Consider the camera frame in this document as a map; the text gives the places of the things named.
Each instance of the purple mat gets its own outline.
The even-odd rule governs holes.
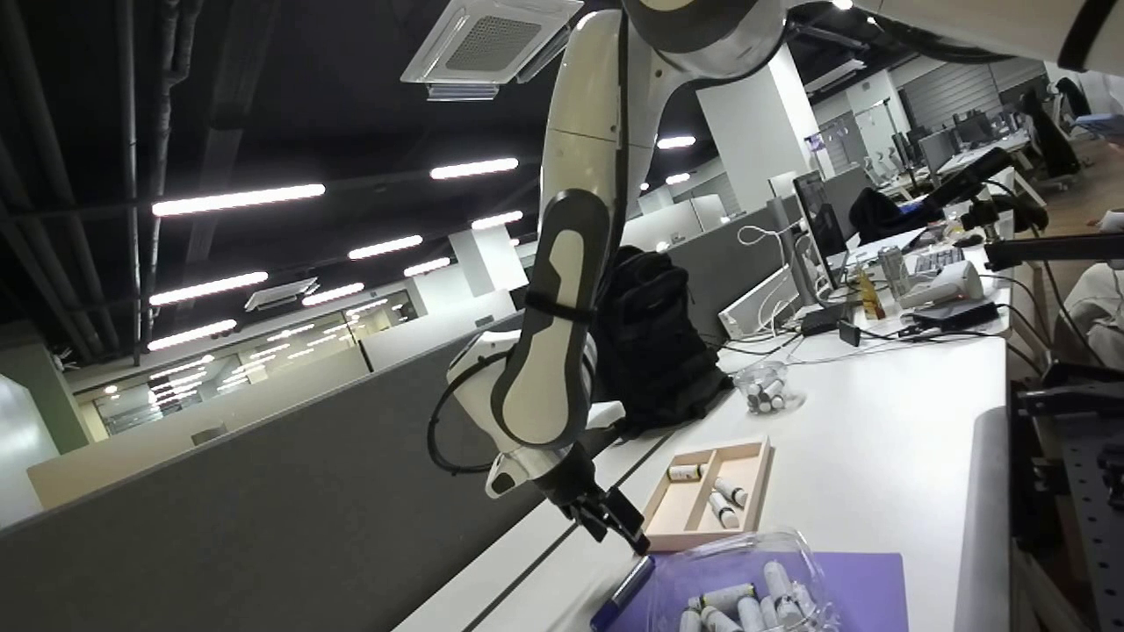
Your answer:
[[[903,556],[811,556],[824,577],[824,590],[835,600],[842,632],[907,632],[907,577]],[[693,593],[741,583],[741,567],[693,564],[674,567],[674,558],[656,556],[656,567],[627,608],[606,625],[606,632],[652,632],[656,615],[679,610]]]

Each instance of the black bag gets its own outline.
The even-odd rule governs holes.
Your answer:
[[[662,251],[618,251],[593,337],[597,400],[621,400],[623,426],[694,422],[732,385],[687,320],[687,272]]]

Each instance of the wooden tray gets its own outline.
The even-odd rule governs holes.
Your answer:
[[[668,470],[700,462],[701,478],[700,480],[668,480],[668,474],[661,478],[661,487],[642,510],[642,533],[648,537],[648,549],[684,551],[707,540],[752,533],[763,516],[769,461],[772,461],[772,446],[765,439],[669,455]],[[727,487],[748,491],[744,510],[732,510],[738,525],[719,525],[719,521],[710,510],[710,494],[716,480],[724,480]]]

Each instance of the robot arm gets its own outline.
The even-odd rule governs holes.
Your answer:
[[[544,134],[542,239],[520,333],[481,337],[448,367],[457,400],[495,441],[483,491],[542,484],[597,540],[618,529],[647,549],[640,514],[601,491],[580,454],[591,411],[591,315],[623,210],[647,176],[668,99],[687,82],[732,82],[782,43],[782,20],[808,0],[621,0],[585,13],[561,57]],[[986,49],[1124,71],[1124,9],[1108,0],[861,0],[862,9]]]

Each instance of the black ceiling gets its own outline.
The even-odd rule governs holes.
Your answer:
[[[441,7],[446,0],[0,0],[0,320],[31,315],[54,352],[72,346],[84,360],[132,352],[121,18],[132,18],[140,272],[157,260],[149,287],[244,268],[262,268],[273,279],[319,272],[321,284],[386,284],[402,264],[441,251],[441,236],[469,216],[532,210],[553,68],[483,104],[423,100],[423,86],[396,77]],[[879,71],[903,51],[858,9],[803,7],[794,20],[799,35],[790,44],[803,82],[846,57]],[[165,30],[193,44],[169,57],[181,83],[169,92],[160,165]],[[662,129],[707,137],[693,92],[669,100]],[[427,180],[436,160],[481,155],[520,155],[522,165],[491,180]],[[710,141],[656,155],[652,176],[707,159]],[[331,193],[273,210],[160,222],[149,251],[145,199],[305,180],[331,184]],[[530,236],[532,222],[527,214],[512,232]],[[423,246],[372,264],[344,260],[352,246],[402,232],[420,232]],[[223,296],[160,311],[149,333],[239,311],[241,301],[244,296]]]

